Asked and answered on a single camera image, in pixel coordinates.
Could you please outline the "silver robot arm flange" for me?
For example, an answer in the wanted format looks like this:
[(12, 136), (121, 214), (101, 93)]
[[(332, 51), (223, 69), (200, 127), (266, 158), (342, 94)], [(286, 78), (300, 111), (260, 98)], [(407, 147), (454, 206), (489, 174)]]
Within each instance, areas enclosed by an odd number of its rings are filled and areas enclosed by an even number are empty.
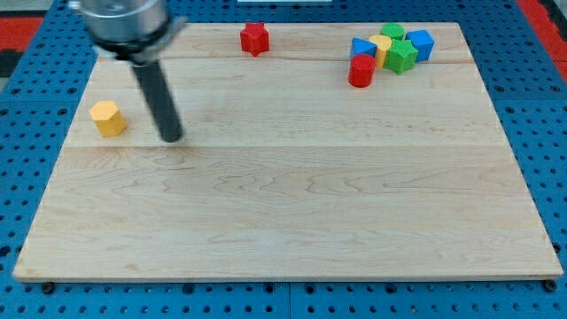
[(68, 7), (82, 17), (99, 53), (134, 66), (157, 61), (187, 22), (164, 0), (70, 0)]

